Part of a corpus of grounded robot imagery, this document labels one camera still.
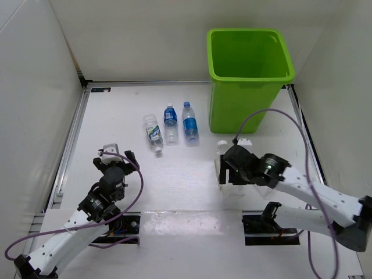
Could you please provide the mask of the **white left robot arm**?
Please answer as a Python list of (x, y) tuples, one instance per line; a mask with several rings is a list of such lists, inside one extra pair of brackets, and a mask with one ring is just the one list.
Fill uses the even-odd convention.
[[(55, 231), (45, 232), (51, 238), (29, 255), (19, 255), (13, 263), (20, 278), (58, 278), (67, 265), (85, 248), (111, 248), (126, 241), (140, 242), (130, 231), (129, 214), (135, 204), (132, 201), (124, 210), (116, 202), (124, 199), (126, 176), (140, 172), (140, 166), (132, 151), (119, 153), (116, 144), (105, 145), (93, 160), (95, 167), (103, 174), (79, 203), (77, 210), (64, 226)], [(95, 245), (94, 241), (107, 234), (125, 236), (110, 245)]]

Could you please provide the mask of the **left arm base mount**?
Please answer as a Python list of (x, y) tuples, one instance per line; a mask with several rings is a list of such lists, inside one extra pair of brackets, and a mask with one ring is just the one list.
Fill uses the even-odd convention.
[(108, 248), (118, 244), (140, 244), (140, 221), (139, 213), (124, 214), (109, 224), (107, 232), (96, 238), (90, 246), (96, 248)]

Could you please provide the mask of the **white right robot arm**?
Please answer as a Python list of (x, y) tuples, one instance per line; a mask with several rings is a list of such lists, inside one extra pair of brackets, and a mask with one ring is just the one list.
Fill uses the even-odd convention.
[(371, 197), (356, 198), (307, 176), (287, 160), (267, 153), (261, 158), (240, 145), (220, 156), (219, 183), (254, 184), (294, 196), (313, 207), (295, 209), (269, 202), (253, 225), (257, 231), (273, 233), (295, 228), (334, 237), (342, 246), (365, 252), (371, 233)]

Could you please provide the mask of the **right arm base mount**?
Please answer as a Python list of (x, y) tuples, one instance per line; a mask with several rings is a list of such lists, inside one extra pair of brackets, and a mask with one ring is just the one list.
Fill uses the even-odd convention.
[(262, 218), (260, 212), (242, 212), (242, 223), (246, 246), (300, 245), (297, 229), (281, 228)]

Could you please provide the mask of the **dark blue label bottle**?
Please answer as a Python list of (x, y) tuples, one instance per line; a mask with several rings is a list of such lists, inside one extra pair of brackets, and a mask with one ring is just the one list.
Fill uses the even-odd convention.
[(174, 145), (178, 143), (178, 121), (177, 114), (171, 103), (168, 103), (163, 114), (164, 137), (166, 144)]

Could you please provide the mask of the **blue label water bottle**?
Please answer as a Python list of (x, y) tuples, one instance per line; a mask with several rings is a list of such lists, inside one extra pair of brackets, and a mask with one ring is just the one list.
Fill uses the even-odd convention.
[(189, 102), (184, 102), (183, 104), (182, 118), (186, 143), (188, 145), (197, 145), (199, 143), (198, 126), (195, 112)]

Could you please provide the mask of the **green plastic bin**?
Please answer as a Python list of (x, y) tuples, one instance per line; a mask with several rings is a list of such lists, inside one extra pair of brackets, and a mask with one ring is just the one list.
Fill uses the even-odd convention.
[(272, 28), (214, 28), (207, 34), (213, 133), (254, 133), (295, 69), (284, 36)]

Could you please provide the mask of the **small blue sticker label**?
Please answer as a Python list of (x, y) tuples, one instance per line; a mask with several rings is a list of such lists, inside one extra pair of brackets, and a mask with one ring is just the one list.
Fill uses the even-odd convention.
[(96, 88), (91, 88), (92, 93), (96, 92), (110, 92), (111, 88), (110, 87), (96, 87)]

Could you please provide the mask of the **clear square plastic bottle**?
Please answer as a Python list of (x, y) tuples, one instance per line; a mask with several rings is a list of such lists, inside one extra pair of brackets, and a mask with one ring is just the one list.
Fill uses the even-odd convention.
[(228, 175), (226, 175), (226, 164), (223, 160), (223, 155), (227, 152), (231, 145), (226, 140), (221, 140), (217, 143), (217, 157), (214, 160), (214, 166), (217, 177), (217, 186), (223, 195), (228, 194)]

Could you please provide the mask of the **green label clear bottle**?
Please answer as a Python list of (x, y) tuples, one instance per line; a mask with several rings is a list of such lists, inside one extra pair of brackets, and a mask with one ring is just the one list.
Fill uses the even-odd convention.
[(163, 137), (155, 115), (146, 115), (143, 118), (146, 136), (151, 150), (156, 156), (163, 152)]

